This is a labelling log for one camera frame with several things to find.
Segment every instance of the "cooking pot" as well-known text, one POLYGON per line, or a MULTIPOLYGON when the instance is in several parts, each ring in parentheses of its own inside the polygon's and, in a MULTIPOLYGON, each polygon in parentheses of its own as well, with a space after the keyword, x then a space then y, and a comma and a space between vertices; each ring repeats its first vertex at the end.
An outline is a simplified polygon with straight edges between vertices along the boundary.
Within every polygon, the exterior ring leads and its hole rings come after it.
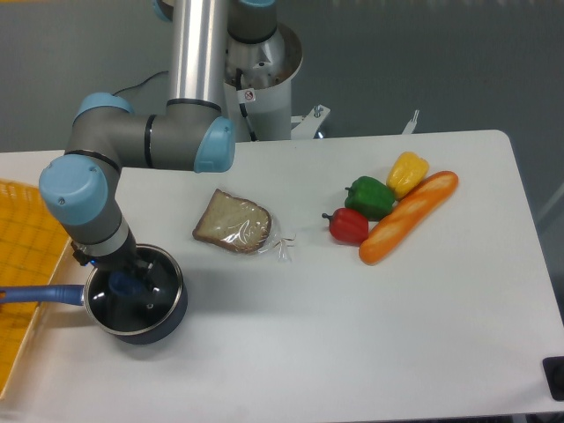
POLYGON ((149 264, 150 282, 94 269, 84 285, 0 286, 0 304, 48 301, 84 305, 103 330, 122 341, 137 345, 156 342, 182 321, 188 293, 178 263, 165 250, 139 244, 137 256, 149 264))

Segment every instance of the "yellow basket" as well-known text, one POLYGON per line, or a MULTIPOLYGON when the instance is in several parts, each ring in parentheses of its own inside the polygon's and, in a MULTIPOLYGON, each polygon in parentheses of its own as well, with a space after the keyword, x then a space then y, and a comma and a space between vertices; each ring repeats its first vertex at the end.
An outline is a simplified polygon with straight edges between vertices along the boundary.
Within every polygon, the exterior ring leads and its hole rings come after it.
MULTIPOLYGON (((37 188, 0 179, 0 286, 48 285, 68 245, 37 188)), ((0 305, 0 400, 38 314, 36 302, 0 305)))

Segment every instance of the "warning sticker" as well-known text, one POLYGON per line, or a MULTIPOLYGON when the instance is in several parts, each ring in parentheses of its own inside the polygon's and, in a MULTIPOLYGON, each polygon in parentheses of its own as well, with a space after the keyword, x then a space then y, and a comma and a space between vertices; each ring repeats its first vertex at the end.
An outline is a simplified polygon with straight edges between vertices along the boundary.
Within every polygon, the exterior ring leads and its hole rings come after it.
POLYGON ((256 100, 255 90, 253 88, 246 88, 237 92, 237 100, 239 104, 252 103, 256 100))

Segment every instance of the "bread loaf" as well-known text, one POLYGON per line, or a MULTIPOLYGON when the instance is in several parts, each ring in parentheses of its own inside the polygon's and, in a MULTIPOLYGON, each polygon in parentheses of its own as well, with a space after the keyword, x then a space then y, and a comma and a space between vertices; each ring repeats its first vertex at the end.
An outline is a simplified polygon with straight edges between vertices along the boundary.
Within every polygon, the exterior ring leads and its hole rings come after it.
POLYGON ((264 245, 271 225, 271 215, 263 207, 216 189, 192 235, 223 249, 250 254, 264 245))

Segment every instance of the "bell pepper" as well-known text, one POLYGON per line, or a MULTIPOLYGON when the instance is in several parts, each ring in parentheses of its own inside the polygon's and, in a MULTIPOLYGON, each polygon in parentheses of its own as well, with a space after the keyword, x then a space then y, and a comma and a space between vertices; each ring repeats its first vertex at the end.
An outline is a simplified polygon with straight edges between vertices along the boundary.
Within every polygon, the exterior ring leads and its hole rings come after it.
POLYGON ((345 189, 349 191, 345 207, 356 210, 368 220, 388 216, 396 201, 394 193, 386 185, 370 176, 361 176, 345 189))
POLYGON ((352 209, 336 209, 332 216, 322 214, 329 220, 329 232, 337 241, 360 245, 368 238, 368 219, 352 209))
POLYGON ((428 170, 429 164, 425 159, 414 152, 404 152, 397 158, 386 185, 393 191, 396 199, 400 200, 423 181, 428 170))

